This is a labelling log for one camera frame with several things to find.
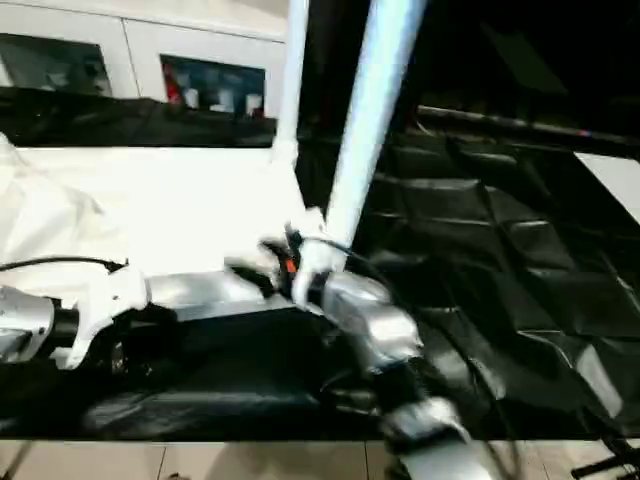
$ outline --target floor tile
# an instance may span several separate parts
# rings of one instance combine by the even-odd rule
[[[160,480],[366,480],[362,442],[168,445]]]
[[[508,471],[514,471],[513,458],[508,442],[491,442],[498,458],[505,464]],[[494,478],[498,476],[498,469],[483,442],[474,442],[478,461],[480,461]],[[522,461],[521,480],[547,480],[547,475],[537,450],[529,442],[518,442],[518,452]],[[387,453],[382,442],[367,442],[367,462],[370,480],[386,480],[385,470],[390,465],[392,457]]]
[[[13,464],[14,480],[156,480],[163,452],[138,443],[0,442],[2,473]]]
[[[534,442],[544,463],[549,480],[571,480],[571,470],[604,460],[611,453],[601,442],[587,441],[538,441]],[[613,480],[623,475],[620,467],[590,475],[589,480]]]

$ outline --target black plastic sheet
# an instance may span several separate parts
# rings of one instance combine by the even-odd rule
[[[270,144],[273,126],[150,100],[0,90],[0,130],[21,146],[254,147]],[[339,139],[303,131],[297,173],[309,206],[326,206],[338,149]],[[432,322],[461,342],[519,438],[584,438],[640,434],[639,242],[638,225],[571,152],[395,136],[355,250],[420,307],[425,356],[440,374],[429,380],[456,398],[477,438],[501,438],[504,426]],[[147,373],[0,368],[0,435],[377,435],[372,399],[322,319],[268,312],[134,337],[166,345]]]

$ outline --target cabinet door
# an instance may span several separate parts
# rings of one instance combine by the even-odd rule
[[[0,4],[0,86],[138,97],[122,20]]]
[[[283,42],[125,20],[140,94],[192,108],[277,117]]]

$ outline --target white cabinet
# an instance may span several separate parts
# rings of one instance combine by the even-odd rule
[[[285,44],[125,20],[140,94],[192,107],[276,117]]]
[[[119,18],[4,3],[0,85],[139,96]]]
[[[0,86],[277,117],[288,0],[4,0]]]

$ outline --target white pole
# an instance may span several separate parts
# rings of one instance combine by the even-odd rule
[[[309,0],[289,0],[287,58],[273,151],[276,159],[287,160],[291,163],[295,163],[298,158],[298,109],[308,15]]]
[[[11,77],[9,77],[9,73],[5,68],[4,61],[2,60],[2,55],[0,55],[0,87],[12,87],[13,82],[11,81]]]
[[[353,242],[426,4],[372,0],[327,212],[326,232],[343,245]],[[344,266],[343,255],[334,260]]]

